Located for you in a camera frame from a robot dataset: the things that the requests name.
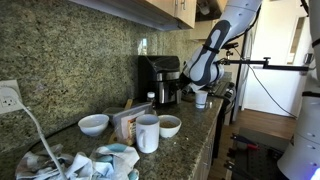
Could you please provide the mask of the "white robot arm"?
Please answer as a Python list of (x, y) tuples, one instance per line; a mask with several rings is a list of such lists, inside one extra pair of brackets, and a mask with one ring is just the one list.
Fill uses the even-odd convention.
[(261, 4), (262, 0), (228, 0), (205, 43), (184, 65), (179, 77), (181, 89), (197, 91), (222, 77), (223, 67), (217, 63), (220, 49), (249, 27)]

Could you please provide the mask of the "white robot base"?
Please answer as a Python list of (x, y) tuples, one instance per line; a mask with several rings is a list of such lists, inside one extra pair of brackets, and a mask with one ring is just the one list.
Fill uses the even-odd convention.
[(320, 180), (320, 0), (309, 0), (315, 69), (307, 73), (292, 140), (277, 161), (289, 180)]

